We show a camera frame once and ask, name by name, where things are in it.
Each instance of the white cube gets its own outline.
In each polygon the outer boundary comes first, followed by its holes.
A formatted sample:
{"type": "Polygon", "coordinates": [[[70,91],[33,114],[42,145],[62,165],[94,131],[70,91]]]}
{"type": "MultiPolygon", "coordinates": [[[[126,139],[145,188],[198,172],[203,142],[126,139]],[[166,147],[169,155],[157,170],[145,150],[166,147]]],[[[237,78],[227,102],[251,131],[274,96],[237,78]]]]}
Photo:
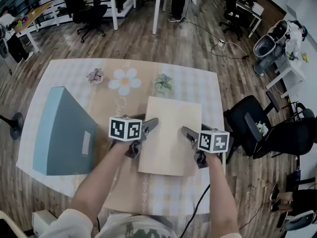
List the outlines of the white cube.
{"type": "Polygon", "coordinates": [[[228,151],[230,133],[226,131],[202,130],[199,133],[198,149],[207,153],[223,153],[228,151]]]}
{"type": "Polygon", "coordinates": [[[129,117],[110,117],[108,136],[121,141],[141,139],[142,120],[129,117]]]}

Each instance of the white label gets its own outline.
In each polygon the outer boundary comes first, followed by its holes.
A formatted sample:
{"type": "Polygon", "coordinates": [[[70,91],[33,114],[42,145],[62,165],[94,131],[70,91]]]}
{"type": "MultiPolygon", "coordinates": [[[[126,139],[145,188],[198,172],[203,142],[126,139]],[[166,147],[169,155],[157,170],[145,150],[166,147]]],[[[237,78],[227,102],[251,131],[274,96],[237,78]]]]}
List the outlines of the white label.
{"type": "Polygon", "coordinates": [[[88,156],[89,142],[90,142],[90,133],[85,131],[83,150],[82,150],[82,155],[84,156],[88,156]]]}

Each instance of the black pants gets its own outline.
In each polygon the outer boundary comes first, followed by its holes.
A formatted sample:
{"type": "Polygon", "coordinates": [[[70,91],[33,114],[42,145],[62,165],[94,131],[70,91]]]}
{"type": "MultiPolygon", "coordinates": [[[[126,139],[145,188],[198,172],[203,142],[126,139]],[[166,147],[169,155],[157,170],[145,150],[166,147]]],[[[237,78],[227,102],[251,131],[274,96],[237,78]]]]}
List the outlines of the black pants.
{"type": "Polygon", "coordinates": [[[181,19],[185,0],[172,0],[172,14],[175,19],[181,19]]]}
{"type": "Polygon", "coordinates": [[[17,63],[21,62],[22,58],[24,60],[28,58],[29,54],[26,53],[22,43],[15,34],[6,43],[8,44],[9,53],[17,63]]]}

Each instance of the sneaker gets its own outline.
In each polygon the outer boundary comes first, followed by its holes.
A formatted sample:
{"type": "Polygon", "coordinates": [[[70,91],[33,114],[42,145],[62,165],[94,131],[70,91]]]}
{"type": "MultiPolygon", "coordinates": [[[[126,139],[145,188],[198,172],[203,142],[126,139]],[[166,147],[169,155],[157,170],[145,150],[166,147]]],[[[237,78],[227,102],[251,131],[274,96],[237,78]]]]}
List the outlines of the sneaker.
{"type": "Polygon", "coordinates": [[[172,22],[172,23],[173,23],[173,22],[180,22],[180,20],[181,20],[181,19],[176,19],[176,18],[174,18],[174,17],[171,17],[171,18],[168,19],[168,21],[169,21],[169,22],[172,22]]]}
{"type": "Polygon", "coordinates": [[[29,53],[29,56],[28,56],[28,58],[26,59],[26,61],[28,60],[28,59],[30,59],[31,58],[31,56],[34,54],[34,52],[32,51],[32,52],[30,52],[29,53]]]}
{"type": "Polygon", "coordinates": [[[273,201],[277,199],[277,195],[279,194],[278,184],[276,183],[272,189],[272,193],[269,196],[269,200],[273,201]]]}
{"type": "Polygon", "coordinates": [[[278,200],[276,203],[271,205],[271,208],[270,208],[271,213],[272,212],[277,212],[279,210],[278,206],[280,205],[280,203],[281,203],[281,200],[278,200]]]}

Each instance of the wood plank flooring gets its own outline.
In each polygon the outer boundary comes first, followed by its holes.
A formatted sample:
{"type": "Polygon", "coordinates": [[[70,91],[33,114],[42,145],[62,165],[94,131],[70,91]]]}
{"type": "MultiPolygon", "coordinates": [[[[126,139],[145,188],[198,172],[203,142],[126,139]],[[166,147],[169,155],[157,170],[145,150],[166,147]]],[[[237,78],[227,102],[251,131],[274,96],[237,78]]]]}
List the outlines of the wood plank flooring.
{"type": "MultiPolygon", "coordinates": [[[[246,53],[253,49],[257,38],[253,35],[249,39],[246,30],[240,42],[231,33],[223,34],[218,25],[224,20],[223,2],[199,0],[199,3],[195,8],[189,6],[187,21],[205,27],[225,41],[237,43],[246,53]]],[[[12,77],[8,75],[5,66],[1,67],[1,114],[10,118],[19,111],[26,116],[35,89],[49,61],[68,58],[147,60],[209,70],[218,75],[223,110],[231,108],[248,95],[255,95],[263,107],[268,104],[265,86],[269,80],[255,75],[250,60],[214,56],[211,47],[217,43],[216,38],[191,23],[169,23],[167,12],[160,12],[158,32],[153,35],[153,12],[154,3],[147,2],[142,8],[133,9],[127,19],[121,22],[118,31],[114,31],[110,23],[110,26],[104,26],[105,37],[93,31],[87,35],[83,44],[76,34],[76,29],[79,28],[77,24],[61,25],[33,33],[41,51],[34,54],[29,61],[12,67],[12,77]]],[[[229,54],[231,57],[244,56],[241,50],[232,44],[228,44],[224,52],[218,48],[214,52],[218,55],[229,54]]],[[[274,77],[272,70],[269,76],[274,77]]],[[[272,91],[280,105],[285,106],[286,101],[280,99],[277,90],[272,88],[272,91]]],[[[271,111],[269,119],[275,125],[288,115],[288,109],[278,114],[271,111]]],[[[8,125],[0,121],[0,209],[21,229],[28,230],[32,228],[32,212],[48,209],[59,216],[67,208],[70,198],[49,189],[19,170],[15,166],[18,149],[19,141],[11,140],[8,125]]],[[[294,170],[293,156],[281,155],[271,159],[268,155],[253,160],[244,155],[242,148],[238,149],[227,167],[226,177],[239,210],[240,227],[249,222],[263,203],[268,202],[270,191],[276,182],[285,187],[286,175],[294,170]]],[[[101,215],[104,222],[107,213],[101,215]]],[[[279,230],[275,228],[278,217],[278,214],[269,213],[269,204],[266,204],[252,222],[241,230],[241,234],[245,238],[280,237],[279,230]]],[[[189,218],[190,216],[169,217],[178,235],[189,218]]],[[[210,237],[209,214],[196,216],[185,237],[210,237]]]]}

